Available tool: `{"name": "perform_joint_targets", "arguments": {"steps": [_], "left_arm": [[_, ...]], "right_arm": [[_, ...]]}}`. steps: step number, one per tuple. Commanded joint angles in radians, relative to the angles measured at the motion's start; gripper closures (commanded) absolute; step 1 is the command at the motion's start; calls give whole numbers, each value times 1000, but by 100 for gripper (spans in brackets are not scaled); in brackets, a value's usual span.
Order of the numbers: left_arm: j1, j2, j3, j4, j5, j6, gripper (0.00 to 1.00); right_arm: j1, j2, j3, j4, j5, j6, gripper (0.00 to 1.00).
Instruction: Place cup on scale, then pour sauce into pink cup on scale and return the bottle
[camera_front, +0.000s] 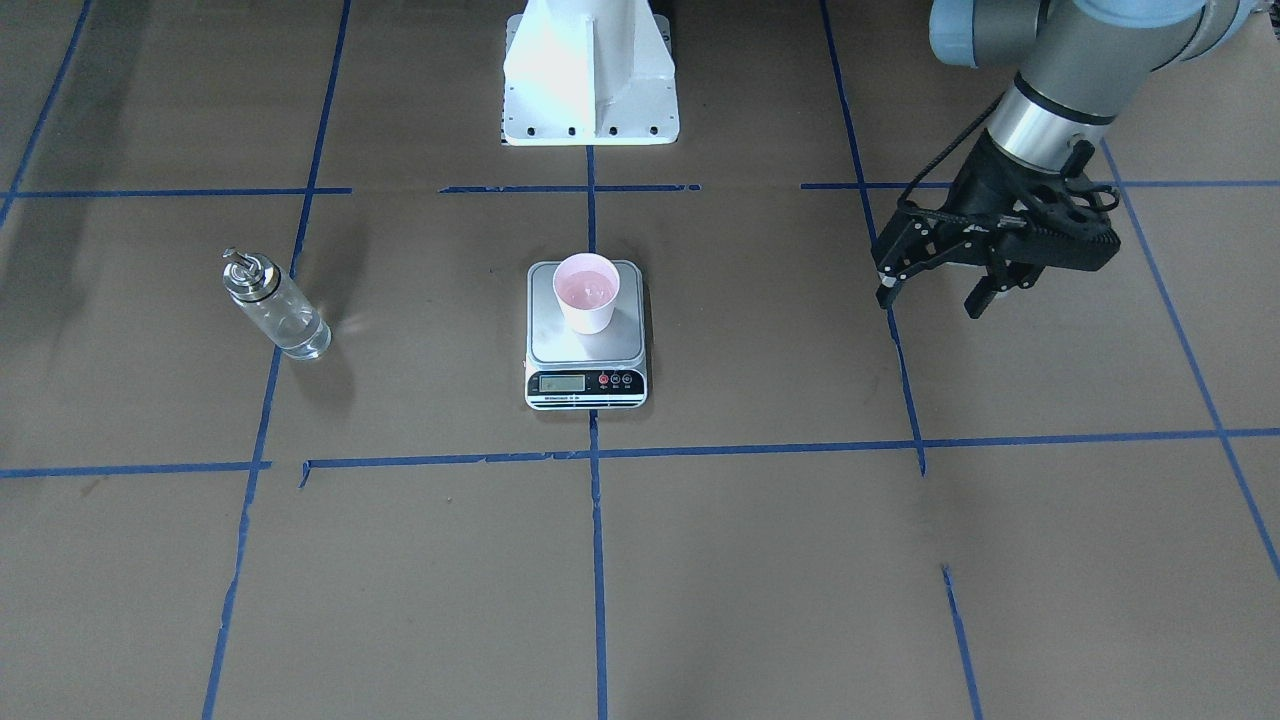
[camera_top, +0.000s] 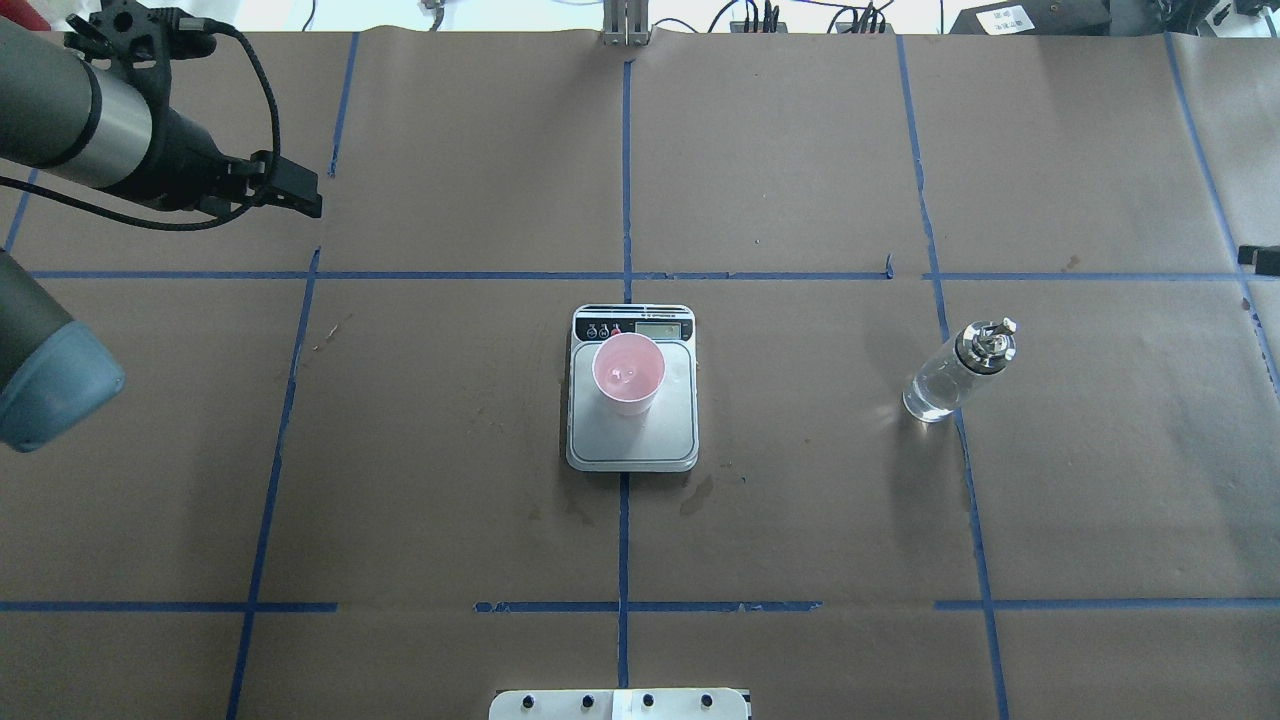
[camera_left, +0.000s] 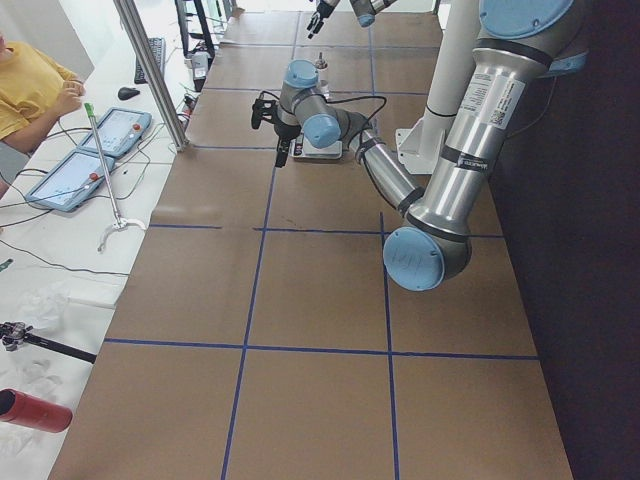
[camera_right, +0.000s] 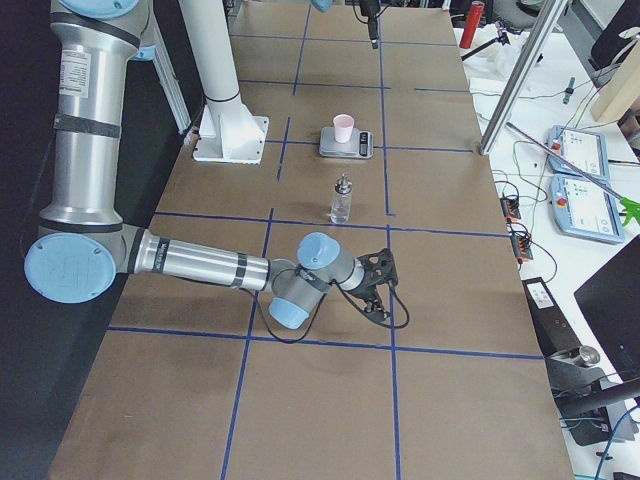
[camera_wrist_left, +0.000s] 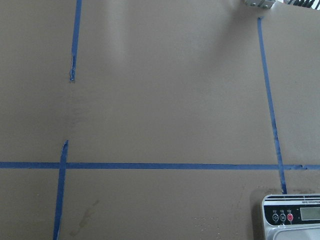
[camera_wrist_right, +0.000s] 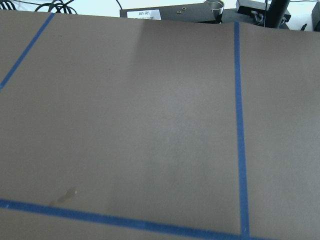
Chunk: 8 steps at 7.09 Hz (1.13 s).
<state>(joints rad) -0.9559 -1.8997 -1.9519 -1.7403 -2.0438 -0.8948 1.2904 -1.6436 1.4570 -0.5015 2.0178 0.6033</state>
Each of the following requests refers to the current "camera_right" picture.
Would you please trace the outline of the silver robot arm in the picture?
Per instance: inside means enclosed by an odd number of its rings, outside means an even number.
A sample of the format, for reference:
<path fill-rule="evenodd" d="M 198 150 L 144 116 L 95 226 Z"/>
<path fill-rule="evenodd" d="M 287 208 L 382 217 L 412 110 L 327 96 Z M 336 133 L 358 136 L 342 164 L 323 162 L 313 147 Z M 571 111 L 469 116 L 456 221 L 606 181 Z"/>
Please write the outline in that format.
<path fill-rule="evenodd" d="M 61 42 L 51 203 L 24 263 L 42 296 L 83 303 L 119 273 L 151 272 L 272 294 L 263 321 L 308 330 L 331 289 L 365 318 L 390 326 L 379 286 L 398 283 L 388 249 L 353 256 L 323 233 L 305 236 L 295 260 L 269 260 L 159 237 L 124 223 L 114 207 L 126 69 L 159 43 L 149 1 L 55 1 L 50 24 Z"/>

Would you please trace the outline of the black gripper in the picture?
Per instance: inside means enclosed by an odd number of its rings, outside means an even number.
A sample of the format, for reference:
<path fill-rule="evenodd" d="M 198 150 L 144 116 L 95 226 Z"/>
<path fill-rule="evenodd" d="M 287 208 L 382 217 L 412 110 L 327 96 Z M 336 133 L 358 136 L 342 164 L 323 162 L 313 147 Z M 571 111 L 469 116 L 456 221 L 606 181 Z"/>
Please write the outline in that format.
<path fill-rule="evenodd" d="M 357 260 L 364 269 L 364 275 L 360 284 L 352 290 L 352 295 L 364 301 L 363 315 L 366 318 L 389 319 L 390 312 L 377 292 L 377 286 L 387 285 L 395 289 L 398 285 L 392 251 L 383 248 L 379 252 L 362 255 Z"/>
<path fill-rule="evenodd" d="M 381 12 L 379 0 L 358 0 L 360 15 L 367 21 L 369 39 L 373 49 L 379 48 L 378 16 Z"/>

